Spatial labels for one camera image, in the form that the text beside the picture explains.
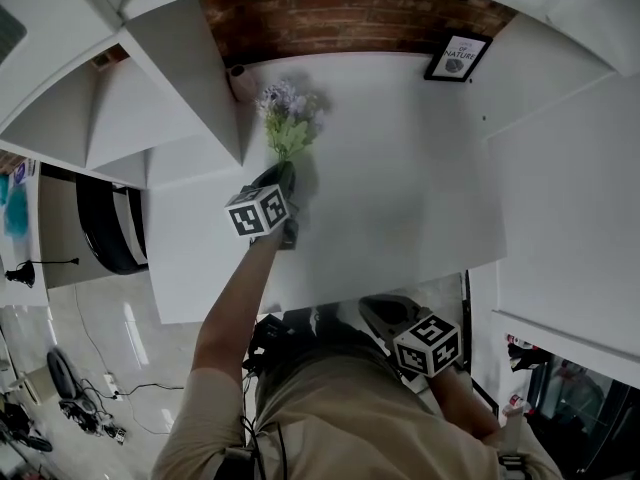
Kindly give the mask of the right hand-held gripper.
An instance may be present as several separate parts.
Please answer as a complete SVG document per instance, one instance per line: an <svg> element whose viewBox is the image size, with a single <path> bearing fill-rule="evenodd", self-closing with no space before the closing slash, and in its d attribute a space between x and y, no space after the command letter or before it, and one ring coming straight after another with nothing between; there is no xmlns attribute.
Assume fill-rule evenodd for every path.
<svg viewBox="0 0 640 480"><path fill-rule="evenodd" d="M406 296L363 297L358 309L407 378L433 378L461 354L460 326Z"/></svg>

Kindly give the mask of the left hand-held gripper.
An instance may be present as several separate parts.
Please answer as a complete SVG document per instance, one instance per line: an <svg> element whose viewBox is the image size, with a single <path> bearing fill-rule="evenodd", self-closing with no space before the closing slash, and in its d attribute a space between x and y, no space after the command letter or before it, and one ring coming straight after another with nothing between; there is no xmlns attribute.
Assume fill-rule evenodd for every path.
<svg viewBox="0 0 640 480"><path fill-rule="evenodd" d="M296 185L292 162L268 168L251 184L242 187L225 205L225 212L240 238L253 244L259 238L282 230L281 250L294 250L298 238L298 206L291 198Z"/></svg>

